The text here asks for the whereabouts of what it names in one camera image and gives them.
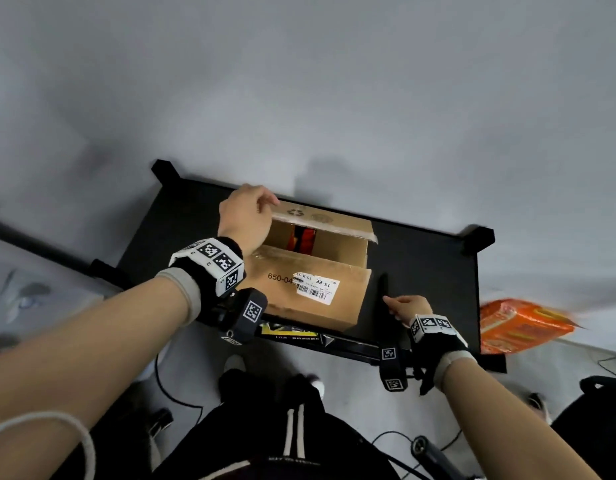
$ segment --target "black table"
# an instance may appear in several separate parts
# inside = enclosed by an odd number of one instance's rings
[[[234,189],[214,182],[179,177],[170,162],[158,160],[152,167],[162,188],[116,269],[95,261],[90,272],[122,288],[144,282],[167,266],[170,255],[191,242],[216,235],[219,202]],[[264,315],[264,320],[293,324],[322,333],[321,342],[293,342],[310,349],[372,363],[379,362],[379,349],[372,326],[377,278],[387,273],[390,293],[420,294],[434,312],[450,317],[474,352],[479,351],[479,280],[477,253],[494,242],[491,229],[472,226],[469,232],[452,235],[382,219],[372,221],[378,244],[368,245],[368,284],[358,324],[345,333],[321,330]],[[409,351],[404,350],[406,362]]]

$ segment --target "barcode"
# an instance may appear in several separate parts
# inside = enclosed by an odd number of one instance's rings
[[[319,290],[315,290],[314,288],[309,288],[307,286],[304,285],[297,285],[297,290],[299,291],[303,291],[304,293],[308,293],[311,296],[315,296],[319,299],[326,299],[327,295],[325,293],[322,293]]]

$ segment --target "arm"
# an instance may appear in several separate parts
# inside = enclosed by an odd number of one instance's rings
[[[222,202],[219,235],[249,254],[271,223],[264,187],[244,185]],[[186,321],[188,302],[153,278],[0,355],[0,422],[30,411],[64,411],[91,428]],[[79,441],[56,420],[0,434],[0,479],[45,479]]]
[[[405,326],[415,315],[432,314],[422,296],[384,301]],[[451,342],[430,335],[413,341],[412,348],[434,375],[441,356],[460,348],[435,351],[438,344],[450,347]],[[450,363],[440,385],[488,480],[600,480],[552,428],[471,358]]]

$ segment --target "black bag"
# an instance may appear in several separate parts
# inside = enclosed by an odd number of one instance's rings
[[[592,376],[583,395],[552,423],[552,429],[603,480],[616,479],[616,379]]]

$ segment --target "forearm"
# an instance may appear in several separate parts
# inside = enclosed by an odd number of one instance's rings
[[[179,288],[154,278],[1,355],[0,422],[58,410],[92,427],[187,313]],[[6,431],[0,478],[48,478],[78,441],[76,431],[54,420]]]
[[[599,480],[558,434],[471,359],[450,365],[443,391],[488,480]]]

